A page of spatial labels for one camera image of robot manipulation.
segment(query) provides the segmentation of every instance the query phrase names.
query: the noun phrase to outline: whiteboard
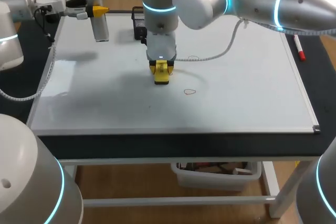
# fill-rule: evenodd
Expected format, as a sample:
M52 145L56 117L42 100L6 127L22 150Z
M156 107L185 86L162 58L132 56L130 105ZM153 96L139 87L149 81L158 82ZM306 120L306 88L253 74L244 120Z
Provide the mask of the whiteboard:
M177 57L224 51L237 21L223 16L197 31L179 22ZM283 34L241 25L228 54L175 62L170 83L155 85L130 14L107 23L110 41L95 42L90 20L63 18L54 71L28 121L36 134L313 133L318 125Z

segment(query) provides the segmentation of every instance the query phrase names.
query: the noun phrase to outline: red marker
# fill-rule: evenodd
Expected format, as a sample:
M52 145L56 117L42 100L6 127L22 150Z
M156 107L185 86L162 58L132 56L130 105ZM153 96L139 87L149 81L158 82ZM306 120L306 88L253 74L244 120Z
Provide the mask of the red marker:
M299 51L299 58L301 61L305 61L306 60L306 57L305 57L305 53L303 52L302 50L302 46L301 46L301 43L300 43L300 40L299 40L299 36L297 35L294 35L294 42L295 42L295 45Z

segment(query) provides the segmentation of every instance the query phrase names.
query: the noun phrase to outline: white bin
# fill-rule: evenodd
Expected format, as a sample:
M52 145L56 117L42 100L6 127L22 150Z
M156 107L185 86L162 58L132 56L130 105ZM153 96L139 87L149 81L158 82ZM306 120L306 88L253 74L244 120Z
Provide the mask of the white bin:
M184 187L219 189L227 191L241 191L253 180L261 176L261 162L248 162L246 169L252 171L252 175L231 175L193 172L181 170L176 163L171 164L173 172L177 175L178 184Z

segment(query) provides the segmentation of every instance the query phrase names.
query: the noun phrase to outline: wooden floor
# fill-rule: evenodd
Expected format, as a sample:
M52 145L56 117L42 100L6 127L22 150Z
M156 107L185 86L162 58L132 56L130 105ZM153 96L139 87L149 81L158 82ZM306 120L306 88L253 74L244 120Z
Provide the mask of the wooden floor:
M142 4L141 0L104 0L110 9L130 10ZM322 38L331 61L336 66L336 40ZM274 162L279 185L282 186L294 162ZM169 196L225 196L232 195L215 190L186 189L178 186L176 177L167 164L116 165L79 167L76 177L84 199L169 197ZM261 195L263 183L251 183L240 195ZM249 206L197 206L197 207L121 207L85 208L84 224L297 224L292 206L280 220L270 220L263 205Z

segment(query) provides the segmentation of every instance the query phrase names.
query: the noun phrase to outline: robotic arm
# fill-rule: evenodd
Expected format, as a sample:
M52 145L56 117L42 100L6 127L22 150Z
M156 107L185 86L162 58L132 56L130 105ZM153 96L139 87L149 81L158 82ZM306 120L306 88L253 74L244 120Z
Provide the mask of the robotic arm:
M283 33L336 34L336 0L143 0L143 5L147 58L156 84L167 84L174 66L178 16L196 30L222 15L235 15ZM167 72L156 76L155 69Z
M0 0L0 71L23 62L14 22L33 20L38 12L43 16L58 14L77 19L90 18L95 40L108 41L109 31L105 17L108 10L103 7L102 0ZM54 42L49 34L44 33Z

